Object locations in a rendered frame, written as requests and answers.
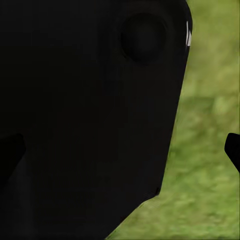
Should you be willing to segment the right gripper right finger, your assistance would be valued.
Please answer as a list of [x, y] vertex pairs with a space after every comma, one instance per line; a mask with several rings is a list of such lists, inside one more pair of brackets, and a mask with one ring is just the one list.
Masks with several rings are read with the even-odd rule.
[[224, 150], [240, 173], [240, 135], [229, 133]]

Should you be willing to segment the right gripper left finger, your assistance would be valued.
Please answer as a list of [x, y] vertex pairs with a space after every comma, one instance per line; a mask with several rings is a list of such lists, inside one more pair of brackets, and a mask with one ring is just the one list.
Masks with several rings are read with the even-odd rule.
[[26, 152], [21, 133], [0, 138], [0, 193]]

